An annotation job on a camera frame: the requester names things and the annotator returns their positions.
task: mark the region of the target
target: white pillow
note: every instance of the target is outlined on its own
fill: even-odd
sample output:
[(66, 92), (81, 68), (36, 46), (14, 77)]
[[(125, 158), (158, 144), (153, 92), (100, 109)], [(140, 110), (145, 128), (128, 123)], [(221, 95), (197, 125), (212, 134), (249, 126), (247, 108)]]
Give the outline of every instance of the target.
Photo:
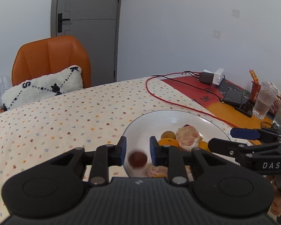
[(4, 110), (83, 89), (81, 67), (70, 66), (59, 73), (44, 75), (11, 87), (2, 95)]

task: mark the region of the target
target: gray door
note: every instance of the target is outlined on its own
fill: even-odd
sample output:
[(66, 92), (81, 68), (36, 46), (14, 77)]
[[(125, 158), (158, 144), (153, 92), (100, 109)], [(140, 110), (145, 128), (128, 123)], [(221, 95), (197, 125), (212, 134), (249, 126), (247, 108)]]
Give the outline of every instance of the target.
[(52, 0), (51, 36), (79, 40), (90, 58), (92, 86), (115, 81), (119, 7), (119, 0)]

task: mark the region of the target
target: red cable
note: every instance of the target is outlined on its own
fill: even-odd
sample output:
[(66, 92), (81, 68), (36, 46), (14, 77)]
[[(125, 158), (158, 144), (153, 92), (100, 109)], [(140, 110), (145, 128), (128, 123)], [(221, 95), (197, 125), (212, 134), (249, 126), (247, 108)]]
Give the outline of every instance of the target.
[[(171, 75), (171, 74), (182, 74), (182, 73), (169, 73), (169, 74), (165, 74), (165, 75), (163, 75), (163, 76), (168, 76), (168, 75)], [(150, 90), (149, 90), (149, 88), (148, 88), (148, 81), (151, 80), (151, 79), (153, 79), (153, 78), (156, 78), (156, 77), (158, 77), (158, 76), (151, 77), (151, 78), (149, 78), (149, 79), (146, 80), (146, 84), (145, 84), (146, 90), (148, 91), (148, 93), (149, 93), (151, 96), (153, 96), (153, 97), (155, 97), (155, 98), (157, 98), (157, 99), (159, 99), (159, 100), (161, 100), (161, 101), (170, 103), (170, 104), (172, 104), (172, 105), (176, 105), (176, 106), (178, 106), (178, 107), (184, 107), (184, 108), (187, 108), (187, 109), (190, 109), (190, 110), (193, 110), (193, 111), (202, 113), (202, 114), (206, 114), (206, 115), (208, 115), (208, 116), (211, 116), (211, 117), (214, 118), (214, 119), (218, 119), (218, 120), (220, 120), (220, 121), (223, 121), (224, 123), (227, 123), (227, 124), (230, 125), (230, 126), (233, 126), (233, 127), (235, 127), (235, 128), (238, 128), (238, 126), (236, 126), (236, 125), (234, 125), (234, 124), (232, 124), (232, 123), (230, 123), (230, 122), (228, 122), (228, 121), (226, 121), (226, 120), (224, 120), (224, 119), (218, 118), (218, 117), (216, 117), (216, 116), (214, 116), (214, 115), (212, 115), (212, 114), (209, 114), (209, 113), (206, 113), (206, 112), (203, 112), (203, 111), (200, 111), (200, 110), (197, 110), (197, 109), (195, 109), (195, 108), (188, 107), (188, 106), (183, 106), (183, 105), (178, 104), (178, 103), (174, 103), (174, 102), (171, 102), (171, 101), (167, 101), (167, 100), (165, 100), (165, 99), (162, 99), (162, 98), (156, 96), (154, 93), (151, 93)]]

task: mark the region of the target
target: orange leather chair back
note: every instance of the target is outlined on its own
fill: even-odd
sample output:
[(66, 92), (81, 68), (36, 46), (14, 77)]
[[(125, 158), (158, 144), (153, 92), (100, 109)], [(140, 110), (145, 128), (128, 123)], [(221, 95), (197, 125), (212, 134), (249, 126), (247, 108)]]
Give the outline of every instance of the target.
[(90, 87), (90, 59), (73, 36), (58, 36), (23, 45), (13, 64), (14, 86), (43, 75), (58, 73), (78, 65), (82, 68), (83, 88)]

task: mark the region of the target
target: red basket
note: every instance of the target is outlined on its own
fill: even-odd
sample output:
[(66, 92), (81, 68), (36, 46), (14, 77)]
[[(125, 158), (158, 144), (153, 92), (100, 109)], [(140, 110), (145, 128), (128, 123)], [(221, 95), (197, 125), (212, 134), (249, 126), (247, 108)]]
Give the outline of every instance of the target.
[[(256, 102), (261, 85), (255, 83), (254, 81), (252, 81), (252, 83), (253, 84), (252, 84), (250, 99), (251, 99), (251, 101)], [(274, 100), (273, 104), (271, 105), (269, 112), (276, 114), (280, 104), (281, 104), (281, 97), (277, 96), (276, 99)]]

